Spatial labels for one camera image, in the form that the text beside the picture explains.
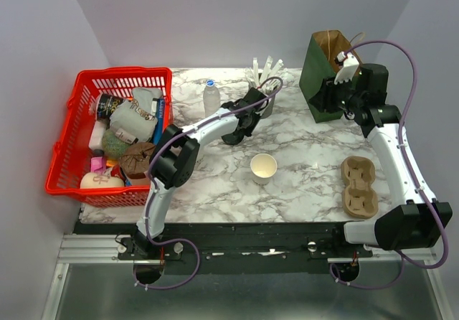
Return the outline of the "black plastic cup lid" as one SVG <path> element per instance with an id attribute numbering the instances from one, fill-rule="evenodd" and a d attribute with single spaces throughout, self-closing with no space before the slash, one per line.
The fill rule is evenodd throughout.
<path id="1" fill-rule="evenodd" d="M 229 146 L 235 146 L 239 143 L 241 143 L 244 139 L 245 135 L 242 132 L 234 132 L 234 133 L 229 133 L 226 135 L 222 136 L 222 140 L 225 144 Z"/>

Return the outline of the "white paper cup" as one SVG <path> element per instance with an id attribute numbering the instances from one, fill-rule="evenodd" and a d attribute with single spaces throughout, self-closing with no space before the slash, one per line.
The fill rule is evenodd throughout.
<path id="1" fill-rule="evenodd" d="M 278 170 L 278 164 L 275 158 L 269 154 L 257 154 L 250 162 L 250 170 L 254 183 L 266 185 Z"/>

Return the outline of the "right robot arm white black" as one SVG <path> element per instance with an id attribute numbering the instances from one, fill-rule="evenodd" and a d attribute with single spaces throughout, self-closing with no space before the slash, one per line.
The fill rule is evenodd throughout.
<path id="1" fill-rule="evenodd" d="M 428 187 L 416 163 L 404 160 L 412 152 L 399 108 L 386 102 L 388 76 L 383 65 L 346 59 L 310 99 L 322 113 L 353 114 L 377 154 L 392 197 L 392 209 L 385 215 L 373 222 L 348 222 L 344 232 L 331 237 L 331 251 L 340 257 L 354 251 L 356 244 L 384 250 L 431 248 L 453 215 L 450 204 L 438 201 Z"/>

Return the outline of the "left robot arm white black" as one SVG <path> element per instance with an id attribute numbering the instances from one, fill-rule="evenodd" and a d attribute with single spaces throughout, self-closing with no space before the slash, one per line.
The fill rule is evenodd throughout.
<path id="1" fill-rule="evenodd" d="M 132 236 L 134 253 L 144 259 L 158 253 L 160 243 L 156 237 L 164 231 L 174 192 L 190 179 L 204 147 L 218 139 L 235 146 L 250 137 L 274 97 L 274 93 L 265 95 L 250 88 L 243 98 L 224 103 L 216 113 L 195 124 L 183 128 L 167 126 L 150 158 L 150 189 Z"/>

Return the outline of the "green paper bag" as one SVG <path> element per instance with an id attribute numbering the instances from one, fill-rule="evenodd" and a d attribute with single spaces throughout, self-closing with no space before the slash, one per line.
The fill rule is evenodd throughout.
<path id="1" fill-rule="evenodd" d="M 334 60 L 340 52 L 350 48 L 351 43 L 339 30 L 324 30 L 311 35 L 299 86 L 316 123 L 339 120 L 343 116 L 342 111 L 320 113 L 310 99 L 320 90 L 324 79 L 336 76 L 340 67 Z"/>

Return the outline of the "white wrapped straws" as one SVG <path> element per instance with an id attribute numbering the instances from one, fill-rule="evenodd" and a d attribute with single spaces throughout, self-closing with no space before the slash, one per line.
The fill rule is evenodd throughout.
<path id="1" fill-rule="evenodd" d="M 259 88 L 263 83 L 262 90 L 266 95 L 271 94 L 279 85 L 276 80 L 271 80 L 271 77 L 280 77 L 285 65 L 282 59 L 277 62 L 273 61 L 271 56 L 268 56 L 263 67 L 259 66 L 256 57 L 252 59 L 252 67 L 245 68 L 245 79 L 250 87 Z"/>

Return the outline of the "clear water bottle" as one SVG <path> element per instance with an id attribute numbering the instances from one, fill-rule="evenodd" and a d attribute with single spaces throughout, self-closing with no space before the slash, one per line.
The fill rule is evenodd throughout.
<path id="1" fill-rule="evenodd" d="M 206 117 L 216 113 L 220 107 L 220 93 L 215 81 L 207 80 L 203 92 L 204 114 Z"/>

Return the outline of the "blue flat box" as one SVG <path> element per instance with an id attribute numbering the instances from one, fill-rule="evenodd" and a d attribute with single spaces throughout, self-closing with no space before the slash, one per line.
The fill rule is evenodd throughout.
<path id="1" fill-rule="evenodd" d="M 157 124 L 155 127 L 155 130 L 153 132 L 153 136 L 151 139 L 151 143 L 157 144 L 162 136 L 163 133 L 163 127 L 164 127 L 164 119 L 165 119 L 165 106 L 166 106 L 166 101 L 163 98 L 160 98 L 156 102 L 156 118 L 157 118 Z"/>

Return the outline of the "brown cardboard cup carrier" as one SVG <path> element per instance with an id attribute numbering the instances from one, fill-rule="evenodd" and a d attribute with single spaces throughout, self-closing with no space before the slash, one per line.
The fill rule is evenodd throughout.
<path id="1" fill-rule="evenodd" d="M 370 159 L 350 156 L 341 163 L 345 187 L 341 193 L 344 212 L 351 217 L 370 219 L 379 211 L 377 193 L 372 189 L 376 179 Z"/>

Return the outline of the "grey cloth pouch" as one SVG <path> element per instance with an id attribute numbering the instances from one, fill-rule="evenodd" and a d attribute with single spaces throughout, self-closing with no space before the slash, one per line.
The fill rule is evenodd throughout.
<path id="1" fill-rule="evenodd" d="M 110 130 L 125 143 L 147 142 L 158 123 L 157 102 L 163 98 L 158 88 L 134 88 L 133 98 L 125 100 L 110 117 Z"/>

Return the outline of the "brown round lid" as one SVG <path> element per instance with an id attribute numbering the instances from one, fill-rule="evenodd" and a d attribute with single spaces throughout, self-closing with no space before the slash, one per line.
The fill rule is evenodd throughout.
<path id="1" fill-rule="evenodd" d="M 150 142 L 129 146 L 118 160 L 123 173 L 127 177 L 140 179 L 148 171 L 155 148 L 156 146 Z"/>

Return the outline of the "green scrub sponge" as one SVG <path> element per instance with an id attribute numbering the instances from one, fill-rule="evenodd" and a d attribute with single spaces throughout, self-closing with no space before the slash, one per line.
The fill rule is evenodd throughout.
<path id="1" fill-rule="evenodd" d="M 131 145 L 120 140 L 110 129 L 102 137 L 102 150 L 110 159 L 119 159 Z"/>

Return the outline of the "black snack can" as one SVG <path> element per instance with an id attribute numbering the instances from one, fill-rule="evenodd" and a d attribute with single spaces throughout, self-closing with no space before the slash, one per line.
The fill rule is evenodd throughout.
<path id="1" fill-rule="evenodd" d="M 100 94 L 95 101 L 95 118 L 99 121 L 107 121 L 117 107 L 125 102 L 125 98 L 109 94 Z"/>

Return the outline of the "white soap block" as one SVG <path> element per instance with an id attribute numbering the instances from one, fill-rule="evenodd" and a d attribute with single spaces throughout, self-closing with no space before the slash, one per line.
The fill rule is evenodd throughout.
<path id="1" fill-rule="evenodd" d="M 105 134 L 107 130 L 107 123 L 104 121 L 96 121 L 93 126 L 92 133 L 90 135 L 90 140 L 88 143 L 88 147 L 92 151 L 96 150 L 102 150 L 103 145 L 102 145 L 102 140 L 103 140 L 103 135 Z"/>

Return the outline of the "pink small box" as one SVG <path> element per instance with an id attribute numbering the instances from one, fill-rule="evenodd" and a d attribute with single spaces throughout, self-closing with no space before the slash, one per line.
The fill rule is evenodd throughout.
<path id="1" fill-rule="evenodd" d="M 104 156 L 94 156 L 90 160 L 90 171 L 92 173 L 102 174 L 107 168 L 106 158 Z"/>

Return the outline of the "red plastic basket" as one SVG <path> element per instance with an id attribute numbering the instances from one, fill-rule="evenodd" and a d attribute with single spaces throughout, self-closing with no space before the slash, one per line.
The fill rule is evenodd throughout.
<path id="1" fill-rule="evenodd" d="M 53 146 L 46 192 L 94 207 L 144 206 L 149 186 L 80 188 L 82 178 L 90 172 L 93 157 L 89 142 L 96 117 L 90 108 L 103 93 L 131 98 L 134 88 L 159 88 L 165 98 L 166 128 L 173 121 L 171 86 L 172 71 L 167 67 L 123 66 L 80 72 L 67 101 L 60 139 Z"/>

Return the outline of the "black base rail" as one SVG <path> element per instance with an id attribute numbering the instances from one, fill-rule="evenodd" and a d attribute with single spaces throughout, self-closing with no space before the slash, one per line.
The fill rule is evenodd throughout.
<path id="1" fill-rule="evenodd" d="M 174 275 L 327 273 L 332 260 L 349 264 L 372 252 L 344 239 L 341 222 L 168 223 L 152 245 L 140 232 L 120 240 L 120 260 L 164 264 Z"/>

